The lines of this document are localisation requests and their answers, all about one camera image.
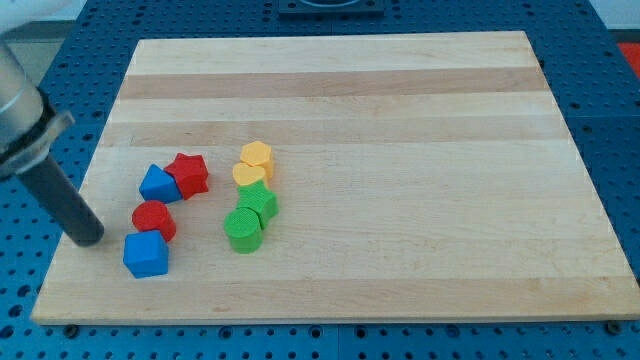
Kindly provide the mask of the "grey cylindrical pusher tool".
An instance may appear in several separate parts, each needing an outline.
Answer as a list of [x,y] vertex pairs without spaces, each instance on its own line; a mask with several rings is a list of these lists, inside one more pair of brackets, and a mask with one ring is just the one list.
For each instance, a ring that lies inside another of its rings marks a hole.
[[102,239],[102,222],[51,155],[17,177],[76,245],[88,247]]

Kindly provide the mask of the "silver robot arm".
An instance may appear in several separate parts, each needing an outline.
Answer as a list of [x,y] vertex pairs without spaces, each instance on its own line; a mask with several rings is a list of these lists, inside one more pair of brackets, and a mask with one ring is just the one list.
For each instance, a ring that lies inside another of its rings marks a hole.
[[104,226],[50,154],[71,125],[31,81],[6,44],[1,45],[1,179],[17,177],[78,246],[98,243]]

